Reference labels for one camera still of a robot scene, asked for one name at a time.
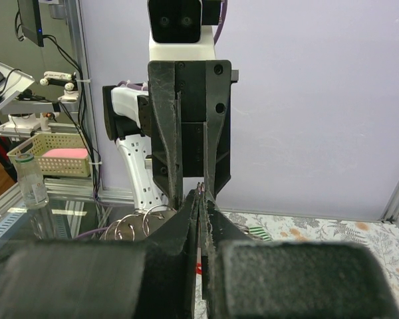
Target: white shelf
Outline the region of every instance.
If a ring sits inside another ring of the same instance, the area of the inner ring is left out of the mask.
[[[3,64],[0,62],[0,72],[3,74],[5,78],[9,75],[9,73],[13,70],[10,66]],[[12,72],[10,75],[9,81],[7,81],[6,91],[4,95],[2,95],[2,101],[0,102],[0,111],[8,105],[8,103],[12,102],[21,92],[28,89],[32,83],[35,82],[35,79],[28,74],[25,74],[21,71]],[[5,81],[0,83],[0,90],[3,89],[5,85]]]

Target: pink object in basket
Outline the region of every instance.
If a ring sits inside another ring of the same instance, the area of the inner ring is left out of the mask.
[[[85,148],[55,148],[42,155],[43,158],[80,158],[87,157]]]

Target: glass tabletop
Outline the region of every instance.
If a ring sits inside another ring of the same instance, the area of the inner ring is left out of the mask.
[[[0,276],[9,257],[39,239],[73,239],[133,210],[132,205],[100,207],[91,200],[50,197],[42,209],[25,207],[17,185],[0,197]]]

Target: red object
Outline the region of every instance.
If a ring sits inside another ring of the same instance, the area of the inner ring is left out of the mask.
[[[6,144],[6,139],[5,138],[1,138],[3,140],[3,142]],[[9,158],[7,157],[7,152],[4,148],[1,147],[0,145],[0,155],[2,158],[4,158],[5,160],[9,160]]]
[[[197,263],[197,274],[202,274],[201,263]]]

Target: green striped object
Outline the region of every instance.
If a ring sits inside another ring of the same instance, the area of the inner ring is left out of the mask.
[[[271,241],[272,238],[269,236],[267,231],[260,227],[260,226],[253,226],[253,227],[248,227],[249,228],[249,233],[262,238],[264,241]]]

